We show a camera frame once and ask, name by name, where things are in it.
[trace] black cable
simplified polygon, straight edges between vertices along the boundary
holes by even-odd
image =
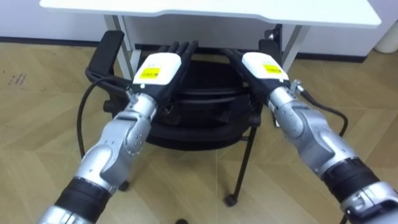
[[[348,221],[346,216],[343,216],[343,218],[341,218],[340,224],[346,224]]]
[[[341,131],[340,131],[339,135],[340,135],[341,137],[343,137],[343,135],[344,135],[344,133],[346,132],[347,127],[348,127],[348,118],[347,118],[347,116],[346,116],[345,114],[343,114],[342,112],[338,111],[338,110],[335,110],[335,109],[333,109],[333,108],[330,108],[330,107],[328,107],[328,106],[325,106],[325,105],[322,105],[322,104],[318,103],[318,102],[309,94],[309,92],[308,92],[307,90],[301,91],[300,94],[301,94],[308,102],[310,102],[312,105],[314,105],[314,106],[316,106],[316,107],[319,107],[319,108],[321,108],[321,109],[324,109],[325,111],[328,111],[328,112],[330,112],[330,113],[333,113],[333,114],[339,116],[340,118],[342,118],[344,123],[343,123],[343,127],[341,128]]]
[[[100,83],[104,81],[112,81],[112,82],[118,82],[115,80],[113,77],[104,77],[100,78],[99,80],[93,82],[86,90],[85,94],[81,98],[80,105],[79,105],[79,110],[77,112],[77,122],[76,122],[76,130],[77,130],[77,141],[79,144],[79,151],[80,151],[80,156],[83,158],[85,156],[85,147],[83,144],[83,135],[81,133],[81,117],[83,116],[83,110],[86,105],[86,101],[88,96],[90,95],[91,91],[93,91],[94,87],[99,85]]]

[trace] wooden floor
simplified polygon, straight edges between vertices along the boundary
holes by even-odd
[[[76,112],[89,82],[92,48],[0,44],[0,223],[34,223],[78,167]],[[398,53],[362,63],[297,60],[289,73],[319,101],[349,118],[345,139],[382,180],[398,188]],[[86,146],[110,116],[95,90],[83,118]],[[325,113],[338,131],[339,118]],[[239,203],[234,187],[244,143],[210,152],[147,144],[128,192],[111,199],[99,223],[332,223],[341,213],[327,188],[272,125],[267,110]]]

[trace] yellow label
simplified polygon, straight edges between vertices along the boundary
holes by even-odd
[[[139,76],[140,78],[157,78],[160,68],[145,68]]]
[[[263,65],[264,68],[267,70],[268,73],[273,73],[273,74],[282,74],[282,71],[278,66],[275,65]]]

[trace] robotic arm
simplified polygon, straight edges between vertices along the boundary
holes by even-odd
[[[398,194],[381,182],[326,118],[295,96],[306,91],[267,54],[224,50],[257,97],[275,114],[303,162],[329,188],[353,223],[398,223]]]
[[[95,223],[128,178],[159,107],[184,75],[197,42],[161,47],[150,55],[127,91],[130,103],[104,128],[72,181],[39,223]],[[303,162],[329,188],[352,224],[398,223],[398,194],[381,182],[325,117],[295,97],[305,93],[267,54],[225,50],[231,65],[275,114]]]
[[[126,93],[129,104],[103,129],[99,141],[53,206],[38,223],[96,223],[108,200],[129,177],[159,105],[184,76],[198,42],[163,46],[147,57]]]

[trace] black baseboard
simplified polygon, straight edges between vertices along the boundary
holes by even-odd
[[[54,39],[39,39],[39,38],[22,38],[22,37],[0,37],[0,42],[19,43],[19,44],[43,44],[43,45],[61,45],[73,47],[97,47],[97,41],[82,41],[82,40],[54,40]],[[136,44],[136,49],[141,50],[157,50],[159,45],[149,44]],[[240,49],[242,52],[252,50]],[[219,54],[220,50],[215,48],[200,47],[197,52],[199,54]],[[332,54],[311,54],[311,53],[298,53],[297,59],[308,60],[327,60],[336,62],[356,62],[362,63],[367,56],[355,55],[332,55]]]
[[[18,44],[40,44],[40,45],[61,45],[72,47],[97,47],[99,41],[83,41],[83,40],[54,40],[41,38],[24,38],[24,37],[0,37],[0,42],[18,43]]]

